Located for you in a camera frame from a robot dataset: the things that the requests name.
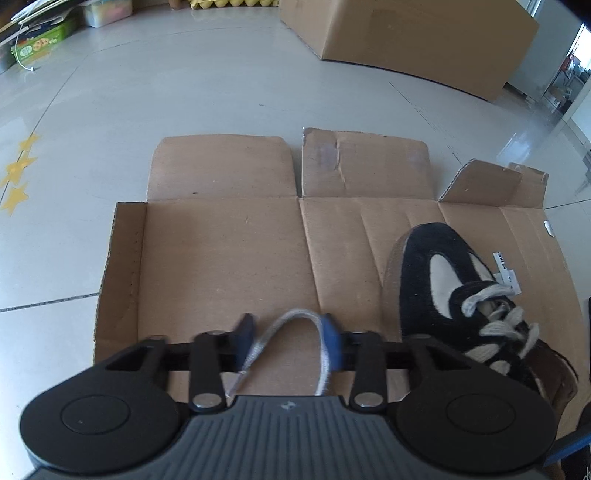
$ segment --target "large brown cardboard box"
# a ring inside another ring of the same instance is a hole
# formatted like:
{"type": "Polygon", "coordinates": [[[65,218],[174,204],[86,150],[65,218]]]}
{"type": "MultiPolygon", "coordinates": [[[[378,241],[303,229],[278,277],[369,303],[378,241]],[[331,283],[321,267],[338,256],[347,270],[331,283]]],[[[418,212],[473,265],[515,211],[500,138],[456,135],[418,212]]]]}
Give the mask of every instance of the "large brown cardboard box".
{"type": "Polygon", "coordinates": [[[323,60],[423,77],[494,100],[538,29],[517,0],[281,0],[323,60]]]}
{"type": "MultiPolygon", "coordinates": [[[[295,307],[332,313],[345,329],[383,325],[381,280],[396,240],[412,226],[447,222],[496,271],[493,252],[515,270],[515,301],[580,377],[561,433],[589,398],[589,346],[574,287],[541,208],[547,175],[473,160],[440,201],[427,146],[397,137],[307,129],[303,198],[290,150],[277,137],[165,138],[152,162],[148,201],[120,203],[99,297],[96,359],[149,335],[187,342],[232,329],[244,313],[259,327],[295,307]]],[[[312,324],[281,330],[242,393],[312,394],[319,341],[312,324]]],[[[187,401],[187,379],[171,393],[187,401]]],[[[335,393],[347,393],[338,375],[335,393]]],[[[392,398],[404,388],[391,377],[392,398]]]]}

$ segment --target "black and white shoe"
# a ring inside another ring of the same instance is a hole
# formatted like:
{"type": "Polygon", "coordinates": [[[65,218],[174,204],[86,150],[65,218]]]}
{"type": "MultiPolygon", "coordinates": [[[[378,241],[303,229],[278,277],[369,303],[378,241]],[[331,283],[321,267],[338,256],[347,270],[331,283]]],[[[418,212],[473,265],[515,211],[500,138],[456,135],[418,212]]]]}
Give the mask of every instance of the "black and white shoe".
{"type": "Polygon", "coordinates": [[[389,258],[382,329],[390,340],[433,336],[542,395],[538,369],[534,374],[524,359],[534,349],[547,353],[547,347],[551,353],[542,355],[544,362],[556,357],[570,379],[561,393],[568,396],[566,405],[577,391],[570,364],[538,340],[538,325],[524,322],[523,309],[508,298],[511,294],[449,225],[418,225],[398,241],[389,258]]]}

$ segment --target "star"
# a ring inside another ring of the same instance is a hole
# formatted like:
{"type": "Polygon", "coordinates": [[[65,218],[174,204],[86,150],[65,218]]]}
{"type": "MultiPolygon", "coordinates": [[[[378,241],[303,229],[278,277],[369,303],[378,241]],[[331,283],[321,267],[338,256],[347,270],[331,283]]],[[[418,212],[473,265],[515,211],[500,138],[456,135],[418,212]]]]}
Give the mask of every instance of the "star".
{"type": "Polygon", "coordinates": [[[4,187],[9,181],[18,185],[21,181],[22,171],[36,159],[36,157],[29,157],[28,152],[23,152],[20,160],[7,165],[7,175],[0,181],[0,187],[4,187]]]}
{"type": "Polygon", "coordinates": [[[31,136],[27,138],[24,142],[19,142],[18,146],[21,148],[21,150],[28,152],[33,146],[33,143],[35,143],[40,138],[41,137],[39,137],[39,135],[32,133],[31,136]]]}
{"type": "Polygon", "coordinates": [[[0,210],[8,210],[8,215],[12,216],[12,213],[14,212],[16,206],[19,203],[24,202],[27,198],[29,198],[29,195],[25,193],[26,186],[27,184],[25,183],[22,185],[22,187],[19,188],[11,187],[10,193],[8,194],[8,198],[0,207],[0,210]]]}

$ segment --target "white shoelace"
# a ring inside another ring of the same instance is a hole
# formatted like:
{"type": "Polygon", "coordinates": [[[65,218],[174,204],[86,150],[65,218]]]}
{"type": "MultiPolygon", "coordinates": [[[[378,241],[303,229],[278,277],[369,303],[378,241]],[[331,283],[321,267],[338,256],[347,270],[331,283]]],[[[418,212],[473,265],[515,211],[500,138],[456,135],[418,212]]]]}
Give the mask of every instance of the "white shoelace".
{"type": "Polygon", "coordinates": [[[316,391],[314,392],[314,395],[324,394],[330,379],[330,357],[329,351],[326,347],[326,344],[324,343],[324,337],[322,336],[322,317],[318,313],[312,312],[312,310],[293,309],[287,313],[284,313],[272,324],[270,324],[265,330],[265,332],[252,344],[251,349],[248,352],[248,355],[246,356],[246,360],[244,361],[244,365],[242,366],[242,370],[238,372],[238,377],[236,378],[236,381],[226,393],[227,398],[231,398],[236,394],[238,387],[240,387],[242,381],[248,375],[248,372],[251,369],[252,364],[256,361],[256,359],[265,349],[271,338],[273,338],[273,336],[279,331],[279,329],[283,327],[286,323],[298,318],[312,320],[312,322],[318,329],[318,334],[320,336],[320,375],[318,378],[318,383],[316,385],[316,391]]]}
{"type": "MultiPolygon", "coordinates": [[[[480,302],[509,295],[513,295],[512,288],[500,284],[490,285],[464,300],[462,302],[462,313],[466,317],[471,317],[480,302]]],[[[504,336],[510,340],[522,342],[524,344],[523,348],[517,352],[519,358],[525,358],[540,337],[540,326],[537,323],[531,324],[526,335],[515,330],[515,327],[523,321],[523,309],[521,307],[510,308],[505,302],[502,302],[486,318],[489,323],[480,329],[479,335],[483,337],[504,336]]],[[[500,349],[496,343],[485,343],[464,352],[464,355],[477,362],[484,363],[494,357],[500,349]]],[[[509,373],[511,365],[504,360],[497,360],[490,364],[490,368],[501,375],[506,375],[509,373]]]]}

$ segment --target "silver screw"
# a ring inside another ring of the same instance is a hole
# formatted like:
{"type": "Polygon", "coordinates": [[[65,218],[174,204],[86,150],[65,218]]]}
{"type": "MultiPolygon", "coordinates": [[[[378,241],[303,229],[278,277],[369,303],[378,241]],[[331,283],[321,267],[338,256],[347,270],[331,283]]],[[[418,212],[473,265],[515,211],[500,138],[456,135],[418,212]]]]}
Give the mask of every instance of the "silver screw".
{"type": "Polygon", "coordinates": [[[193,405],[198,408],[213,408],[222,403],[222,399],[215,393],[200,393],[193,397],[193,405]]]}
{"type": "Polygon", "coordinates": [[[378,393],[363,392],[355,395],[353,401],[360,407],[371,408],[381,405],[384,402],[384,398],[378,393]]]}

